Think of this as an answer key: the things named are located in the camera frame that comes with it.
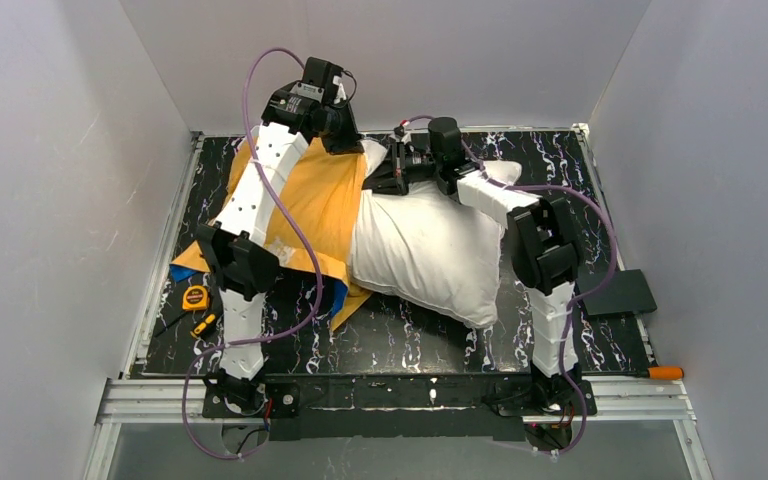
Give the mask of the white pillow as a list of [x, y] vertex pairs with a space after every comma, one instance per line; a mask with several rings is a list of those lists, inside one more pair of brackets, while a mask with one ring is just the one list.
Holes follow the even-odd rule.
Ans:
[[364, 189], [348, 260], [353, 284], [395, 295], [470, 328], [498, 319], [504, 229], [443, 195], [434, 182], [408, 194]]

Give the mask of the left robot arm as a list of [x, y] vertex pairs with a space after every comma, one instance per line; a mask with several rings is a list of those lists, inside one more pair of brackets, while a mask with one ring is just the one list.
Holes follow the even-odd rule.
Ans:
[[266, 247], [274, 213], [301, 241], [314, 268], [316, 294], [323, 294], [323, 272], [312, 244], [280, 194], [314, 139], [329, 153], [361, 151], [352, 96], [344, 87], [352, 76], [338, 64], [310, 57], [299, 79], [275, 90], [258, 127], [246, 130], [250, 159], [229, 201], [212, 223], [197, 230], [197, 243], [223, 306], [219, 368], [234, 379], [253, 380], [265, 363], [263, 343], [286, 336], [262, 333], [266, 295], [282, 270], [279, 257]]

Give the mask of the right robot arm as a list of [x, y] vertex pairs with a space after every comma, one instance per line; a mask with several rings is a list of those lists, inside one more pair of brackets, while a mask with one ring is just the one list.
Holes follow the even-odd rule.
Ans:
[[409, 121], [393, 129], [388, 157], [366, 186], [379, 194], [405, 195], [412, 184], [433, 181], [444, 196], [505, 228], [513, 243], [512, 270], [533, 309], [532, 370], [547, 379], [569, 377], [577, 363], [570, 315], [582, 255], [567, 208], [562, 200], [551, 202], [493, 179], [486, 162], [465, 146], [455, 119], [427, 121], [425, 149], [413, 145]]

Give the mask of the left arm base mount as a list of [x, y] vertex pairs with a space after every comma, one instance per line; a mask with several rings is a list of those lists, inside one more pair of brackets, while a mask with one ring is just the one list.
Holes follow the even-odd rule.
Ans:
[[253, 380], [245, 380], [221, 371], [202, 382], [204, 418], [284, 419], [298, 416], [301, 410], [301, 388], [292, 377], [258, 374]]

